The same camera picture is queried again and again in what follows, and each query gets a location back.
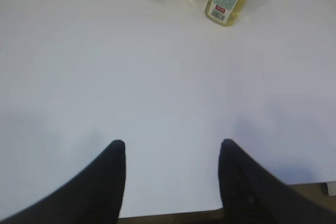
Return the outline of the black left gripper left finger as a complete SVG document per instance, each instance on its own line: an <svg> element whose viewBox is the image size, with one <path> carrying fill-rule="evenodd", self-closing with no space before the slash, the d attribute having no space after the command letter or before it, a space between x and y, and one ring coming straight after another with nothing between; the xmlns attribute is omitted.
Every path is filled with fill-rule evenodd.
<svg viewBox="0 0 336 224"><path fill-rule="evenodd" d="M1 222L118 223L125 179L125 143L115 140L69 182Z"/></svg>

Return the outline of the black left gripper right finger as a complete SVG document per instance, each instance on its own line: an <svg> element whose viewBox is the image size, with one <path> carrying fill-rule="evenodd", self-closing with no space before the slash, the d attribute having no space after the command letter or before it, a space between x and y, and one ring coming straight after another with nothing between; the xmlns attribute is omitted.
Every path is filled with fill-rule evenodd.
<svg viewBox="0 0 336 224"><path fill-rule="evenodd" d="M299 194L225 139L218 159L225 223L335 223L335 212Z"/></svg>

